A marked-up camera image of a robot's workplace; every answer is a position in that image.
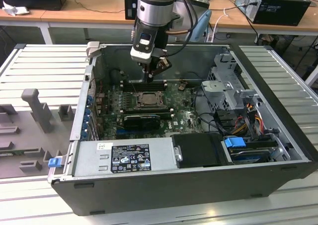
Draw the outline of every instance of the power supply label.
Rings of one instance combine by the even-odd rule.
[[[127,173],[149,170],[151,170],[149,144],[112,147],[111,172]]]

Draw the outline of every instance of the motherboard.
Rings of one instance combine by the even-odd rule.
[[[100,137],[139,139],[203,132],[193,97],[193,87],[180,82],[161,82],[152,87],[113,85],[97,96]]]

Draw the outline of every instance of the floor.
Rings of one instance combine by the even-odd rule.
[[[5,32],[0,29],[0,65],[5,61],[16,43],[44,44],[41,32],[37,27],[17,27],[3,26]],[[50,29],[56,44],[86,44],[83,29],[80,28],[52,28]],[[130,42],[130,30],[118,29],[89,29],[92,40],[102,43],[128,43]],[[225,33],[217,34],[215,43],[236,43],[240,45],[253,45],[254,34],[231,34],[229,39]],[[292,45],[283,54],[283,59],[291,66],[296,65],[315,37],[306,36],[295,38]],[[316,59],[318,51],[311,49],[297,69],[297,73],[302,76],[307,66],[311,65]]]

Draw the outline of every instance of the wooden desk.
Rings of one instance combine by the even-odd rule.
[[[1,20],[11,20],[11,21],[41,21],[41,16],[44,14],[45,10],[29,10],[29,14],[25,15],[8,15],[4,10],[0,10],[0,21]]]
[[[76,22],[76,23],[110,23],[133,24],[132,20],[125,20],[124,0],[77,0],[88,9],[118,13],[95,12],[86,10],[75,0],[67,0],[62,10],[46,11],[41,17],[48,22]]]
[[[230,0],[210,0],[210,9],[223,9],[234,7],[234,3]],[[231,9],[226,11],[230,17],[222,17],[218,23],[219,32],[232,32],[230,29],[236,28],[240,29],[242,33],[247,30],[252,30],[246,17],[239,9]],[[210,23],[214,26],[217,19],[223,15],[223,11],[212,11],[212,17]],[[260,33],[272,33],[283,32],[282,34],[287,34],[286,32],[299,32],[299,34],[307,34],[311,32],[313,35],[318,34],[318,7],[309,7],[300,21],[298,26],[281,26],[281,25],[260,25],[253,24],[256,30],[261,30]]]
[[[124,0],[77,0],[88,9],[118,12],[124,10]],[[229,0],[210,0],[210,9],[233,7]],[[215,25],[223,11],[213,11],[210,23]],[[238,9],[227,11],[230,17],[223,17],[217,27],[218,32],[254,33],[245,16]],[[37,26],[41,29],[46,44],[54,41],[49,32],[50,27],[131,29],[133,21],[125,20],[125,12],[106,13],[90,11],[67,0],[60,11],[31,10],[24,16],[9,16],[0,11],[0,25]],[[253,25],[259,34],[314,35],[318,34],[318,7],[309,7],[298,26]]]

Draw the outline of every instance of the yellow wire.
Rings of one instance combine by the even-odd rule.
[[[258,121],[259,123],[259,131],[262,132],[261,127],[262,127],[262,122],[258,117],[255,117],[255,119]]]
[[[243,129],[245,129],[245,128],[246,128],[246,123],[245,123],[243,126],[241,126],[240,128],[236,129],[236,130],[233,132],[233,134],[236,134],[236,133],[240,132],[241,130],[243,130]]]

